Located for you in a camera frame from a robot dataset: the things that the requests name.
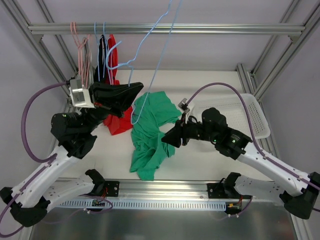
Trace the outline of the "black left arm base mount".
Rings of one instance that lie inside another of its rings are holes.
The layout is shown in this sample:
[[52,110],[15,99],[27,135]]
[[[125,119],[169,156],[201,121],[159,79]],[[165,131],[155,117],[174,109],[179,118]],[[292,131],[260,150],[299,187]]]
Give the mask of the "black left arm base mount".
[[115,180],[106,180],[102,187],[102,197],[113,197],[119,196],[120,182]]

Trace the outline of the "green tank top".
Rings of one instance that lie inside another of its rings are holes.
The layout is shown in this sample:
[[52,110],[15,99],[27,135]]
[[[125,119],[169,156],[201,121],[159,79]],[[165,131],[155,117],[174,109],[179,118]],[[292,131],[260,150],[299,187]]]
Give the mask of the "green tank top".
[[145,93],[135,100],[131,118],[134,151],[129,171],[136,172],[142,181],[153,181],[162,162],[175,154],[173,146],[162,142],[165,133],[160,127],[174,124],[180,116],[163,91]]

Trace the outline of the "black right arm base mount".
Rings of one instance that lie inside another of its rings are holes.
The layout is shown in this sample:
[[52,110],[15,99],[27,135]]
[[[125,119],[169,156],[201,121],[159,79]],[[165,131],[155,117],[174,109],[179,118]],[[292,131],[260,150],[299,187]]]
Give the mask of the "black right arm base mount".
[[223,182],[211,182],[206,184],[209,199],[225,199],[227,197]]

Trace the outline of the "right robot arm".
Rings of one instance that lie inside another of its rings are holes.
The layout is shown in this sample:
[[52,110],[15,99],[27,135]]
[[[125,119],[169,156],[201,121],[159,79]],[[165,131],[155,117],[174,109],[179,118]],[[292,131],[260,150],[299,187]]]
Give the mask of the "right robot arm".
[[246,164],[266,177],[253,179],[231,172],[223,183],[223,193],[228,198],[238,195],[253,196],[283,206],[290,214],[308,220],[320,192],[320,175],[306,173],[292,167],[264,151],[249,136],[228,126],[226,117],[216,108],[202,112],[201,121],[184,115],[161,139],[162,142],[179,148],[189,140],[210,142],[223,156]]

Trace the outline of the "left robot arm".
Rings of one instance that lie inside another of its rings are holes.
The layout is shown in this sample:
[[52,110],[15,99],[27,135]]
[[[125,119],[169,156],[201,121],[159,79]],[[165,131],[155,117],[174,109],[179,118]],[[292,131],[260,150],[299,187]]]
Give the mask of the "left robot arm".
[[72,104],[80,111],[54,114],[50,131],[57,146],[47,158],[37,160],[39,167],[28,178],[0,191],[5,211],[22,228],[36,225],[54,207],[77,196],[103,198],[107,194],[106,181],[96,169],[87,170],[61,187],[54,187],[53,183],[92,150],[97,139],[93,131],[110,115],[123,117],[144,87],[141,82],[119,85],[94,82],[86,89],[77,79],[64,85],[69,88]]

